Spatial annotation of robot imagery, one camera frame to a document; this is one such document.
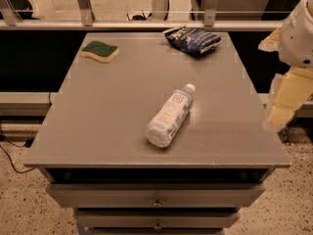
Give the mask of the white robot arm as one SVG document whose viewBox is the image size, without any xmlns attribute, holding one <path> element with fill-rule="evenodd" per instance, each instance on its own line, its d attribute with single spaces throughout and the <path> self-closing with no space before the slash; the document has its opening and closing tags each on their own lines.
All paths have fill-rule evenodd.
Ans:
<svg viewBox="0 0 313 235">
<path fill-rule="evenodd" d="M 258 49 L 277 51 L 280 61 L 290 66 L 272 80 L 263 121 L 264 129 L 279 131 L 313 94 L 313 0 L 300 0 Z"/>
</svg>

